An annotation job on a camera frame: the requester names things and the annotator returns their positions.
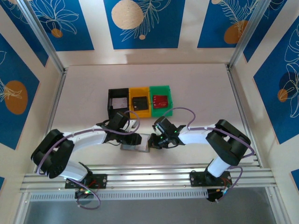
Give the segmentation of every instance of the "white wall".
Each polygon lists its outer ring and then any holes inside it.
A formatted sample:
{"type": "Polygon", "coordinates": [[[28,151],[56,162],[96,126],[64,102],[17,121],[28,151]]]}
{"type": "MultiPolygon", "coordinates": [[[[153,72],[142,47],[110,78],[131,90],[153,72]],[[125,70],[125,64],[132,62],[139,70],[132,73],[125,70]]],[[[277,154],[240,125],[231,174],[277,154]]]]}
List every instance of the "white wall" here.
{"type": "Polygon", "coordinates": [[[0,176],[5,177],[0,196],[0,223],[8,224],[14,219],[24,174],[32,172],[30,156],[45,134],[61,76],[50,60],[43,67],[2,7],[0,21],[0,33],[40,81],[17,149],[0,144],[0,176]]]}
{"type": "Polygon", "coordinates": [[[299,135],[281,145],[278,143],[253,76],[298,15],[298,0],[288,0],[249,63],[246,63],[242,57],[233,70],[233,75],[237,75],[243,88],[241,96],[259,152],[264,163],[272,168],[286,209],[294,224],[299,220],[299,192],[290,172],[299,168],[299,135]]]}
{"type": "Polygon", "coordinates": [[[210,0],[186,0],[178,49],[113,50],[103,0],[79,0],[94,51],[61,51],[65,67],[90,64],[228,63],[234,48],[197,49],[210,0]]]}

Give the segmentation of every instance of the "vent grille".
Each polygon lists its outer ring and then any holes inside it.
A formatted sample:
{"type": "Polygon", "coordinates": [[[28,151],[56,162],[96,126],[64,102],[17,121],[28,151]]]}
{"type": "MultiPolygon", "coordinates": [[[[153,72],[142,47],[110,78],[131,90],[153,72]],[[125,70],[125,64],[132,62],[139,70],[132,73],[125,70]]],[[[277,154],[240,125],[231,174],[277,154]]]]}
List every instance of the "vent grille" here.
{"type": "MultiPolygon", "coordinates": [[[[135,190],[135,191],[106,191],[99,192],[98,196],[105,200],[146,200],[146,199],[184,199],[208,198],[205,189],[188,190],[135,190]]],[[[71,201],[75,200],[74,192],[44,192],[32,193],[30,201],[71,201]]]]}

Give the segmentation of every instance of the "red object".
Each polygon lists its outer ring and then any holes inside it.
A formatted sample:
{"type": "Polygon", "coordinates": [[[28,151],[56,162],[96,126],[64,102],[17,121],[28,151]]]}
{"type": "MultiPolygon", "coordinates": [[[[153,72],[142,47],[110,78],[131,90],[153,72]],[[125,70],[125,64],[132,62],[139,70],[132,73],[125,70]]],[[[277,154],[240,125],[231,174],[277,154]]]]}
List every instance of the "red object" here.
{"type": "Polygon", "coordinates": [[[154,95],[153,96],[153,107],[155,109],[166,108],[168,107],[167,96],[154,95]]]}

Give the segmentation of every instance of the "orange bin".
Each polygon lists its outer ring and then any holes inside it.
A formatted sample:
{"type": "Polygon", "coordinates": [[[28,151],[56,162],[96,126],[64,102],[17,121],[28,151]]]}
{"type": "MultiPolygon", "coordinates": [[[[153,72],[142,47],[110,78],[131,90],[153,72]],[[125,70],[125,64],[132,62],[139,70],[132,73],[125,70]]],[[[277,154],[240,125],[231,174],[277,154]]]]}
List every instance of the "orange bin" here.
{"type": "MultiPolygon", "coordinates": [[[[138,114],[140,118],[150,118],[151,117],[151,102],[150,102],[150,88],[149,87],[135,87],[129,88],[129,108],[131,111],[134,111],[138,114]],[[148,109],[143,111],[134,111],[132,98],[133,97],[147,97],[148,100],[148,109]]],[[[135,114],[130,113],[130,118],[137,118],[135,114]]]]}

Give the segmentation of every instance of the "white table surface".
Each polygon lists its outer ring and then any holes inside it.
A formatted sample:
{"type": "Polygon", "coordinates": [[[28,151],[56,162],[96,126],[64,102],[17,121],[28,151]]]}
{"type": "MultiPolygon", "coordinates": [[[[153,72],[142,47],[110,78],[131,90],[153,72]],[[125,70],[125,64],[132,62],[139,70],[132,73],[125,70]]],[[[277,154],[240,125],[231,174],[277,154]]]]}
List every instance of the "white table surface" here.
{"type": "MultiPolygon", "coordinates": [[[[224,64],[90,65],[71,66],[55,114],[52,129],[61,132],[89,128],[108,119],[108,89],[169,85],[173,106],[196,113],[191,126],[215,124],[226,119],[244,132],[224,64]]],[[[192,114],[175,110],[169,120],[186,125],[192,114]]],[[[156,118],[141,119],[138,133],[153,133],[156,118]]],[[[174,149],[151,149],[150,153],[120,150],[110,144],[74,152],[73,161],[84,164],[193,164],[209,163],[217,154],[209,145],[190,144],[174,149]]],[[[252,158],[242,160],[252,163],[252,158]]]]}

